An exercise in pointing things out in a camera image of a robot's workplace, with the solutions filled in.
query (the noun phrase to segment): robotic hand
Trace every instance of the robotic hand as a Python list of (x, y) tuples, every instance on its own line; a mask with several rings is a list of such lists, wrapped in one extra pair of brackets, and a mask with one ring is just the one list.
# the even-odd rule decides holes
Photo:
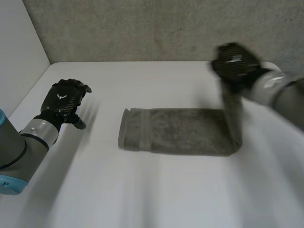
[(20, 133), (0, 110), (0, 193), (17, 195), (24, 190), (56, 142), (63, 123), (85, 129), (76, 110), (86, 93), (91, 92), (80, 81), (60, 80), (51, 87), (41, 113)]
[(268, 106), (304, 130), (304, 77), (262, 68), (260, 61), (243, 46), (218, 47), (212, 69), (234, 93)]

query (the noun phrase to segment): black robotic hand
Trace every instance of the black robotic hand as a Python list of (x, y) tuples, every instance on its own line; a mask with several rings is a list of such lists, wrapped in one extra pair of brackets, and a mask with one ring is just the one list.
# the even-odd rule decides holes
[(262, 68), (258, 58), (237, 43), (219, 46), (217, 59), (211, 62), (211, 66), (235, 93), (250, 89), (261, 75), (270, 71)]
[(85, 123), (76, 114), (82, 98), (91, 93), (89, 86), (74, 79), (61, 79), (53, 84), (48, 92), (42, 107), (41, 114), (36, 118), (51, 121), (57, 128), (63, 123), (73, 124), (78, 129), (85, 129)]

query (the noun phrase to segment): gray towel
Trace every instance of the gray towel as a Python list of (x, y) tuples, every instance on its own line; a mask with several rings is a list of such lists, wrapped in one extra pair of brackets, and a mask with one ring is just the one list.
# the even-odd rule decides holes
[(125, 109), (119, 148), (178, 155), (229, 156), (242, 145), (240, 95), (221, 84), (224, 109)]

